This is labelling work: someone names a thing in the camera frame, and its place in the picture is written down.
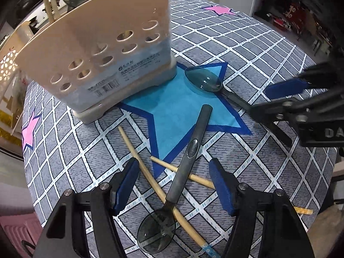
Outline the beige flower-cutout storage rack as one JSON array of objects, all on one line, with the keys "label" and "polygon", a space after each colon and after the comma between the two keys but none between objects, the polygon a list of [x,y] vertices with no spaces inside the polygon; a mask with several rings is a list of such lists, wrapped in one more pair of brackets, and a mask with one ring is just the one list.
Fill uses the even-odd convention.
[{"label": "beige flower-cutout storage rack", "polygon": [[1,127],[12,136],[21,138],[21,122],[25,94],[30,80],[15,62],[20,50],[33,38],[29,22],[25,21],[1,45],[1,101],[10,111],[11,124]]}]

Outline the pink plastic stool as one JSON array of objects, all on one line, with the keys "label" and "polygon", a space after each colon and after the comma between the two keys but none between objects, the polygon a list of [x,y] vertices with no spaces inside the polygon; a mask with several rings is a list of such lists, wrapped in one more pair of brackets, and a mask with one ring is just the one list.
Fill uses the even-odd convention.
[{"label": "pink plastic stool", "polygon": [[22,248],[22,241],[37,245],[43,230],[35,212],[2,216],[1,227],[21,257],[29,257]]}]

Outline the black handled spoon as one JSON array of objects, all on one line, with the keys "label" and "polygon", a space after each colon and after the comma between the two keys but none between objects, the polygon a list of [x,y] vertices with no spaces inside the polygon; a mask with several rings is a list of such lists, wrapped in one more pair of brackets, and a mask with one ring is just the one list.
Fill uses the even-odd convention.
[{"label": "black handled spoon", "polygon": [[173,208],[178,203],[191,173],[211,113],[212,107],[204,104],[163,207],[147,215],[139,226],[138,245],[143,251],[151,255],[167,248],[174,237],[176,223]]}]

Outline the beige plastic utensil holder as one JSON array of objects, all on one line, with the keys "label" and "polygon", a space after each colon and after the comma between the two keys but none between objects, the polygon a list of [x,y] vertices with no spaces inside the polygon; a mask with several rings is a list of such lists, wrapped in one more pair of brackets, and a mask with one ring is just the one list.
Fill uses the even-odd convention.
[{"label": "beige plastic utensil holder", "polygon": [[169,0],[88,0],[39,30],[19,68],[83,123],[176,76]]}]

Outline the chopstick with blue end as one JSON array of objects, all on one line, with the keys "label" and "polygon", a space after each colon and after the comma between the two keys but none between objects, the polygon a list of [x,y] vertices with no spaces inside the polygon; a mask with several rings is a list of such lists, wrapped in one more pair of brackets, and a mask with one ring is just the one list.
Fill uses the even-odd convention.
[{"label": "chopstick with blue end", "polygon": [[[123,128],[119,126],[118,129],[119,129],[119,132],[120,132],[120,134],[121,134],[121,136],[122,136],[126,146],[129,149],[130,153],[132,154],[132,156],[134,158],[136,158],[138,160],[139,167],[140,167],[143,175],[145,176],[145,178],[147,179],[147,181],[149,182],[149,184],[151,185],[151,187],[153,188],[155,193],[158,195],[159,199],[163,203],[165,203],[165,201],[166,201],[166,194],[163,192],[163,190],[160,187],[160,185],[157,183],[157,181],[151,175],[151,173],[147,169],[146,165],[142,161],[141,157],[139,157],[137,151],[135,150],[135,148],[131,144],[131,142],[130,142],[128,136],[126,135],[126,133],[124,132]],[[220,258],[220,255],[203,239],[203,237],[201,237],[201,235],[199,235],[199,233],[185,219],[185,217],[180,213],[180,211],[176,207],[173,208],[173,215],[174,215],[174,218],[181,225],[181,227],[183,227],[185,232],[202,248],[202,250],[205,253],[207,253],[208,256]]]}]

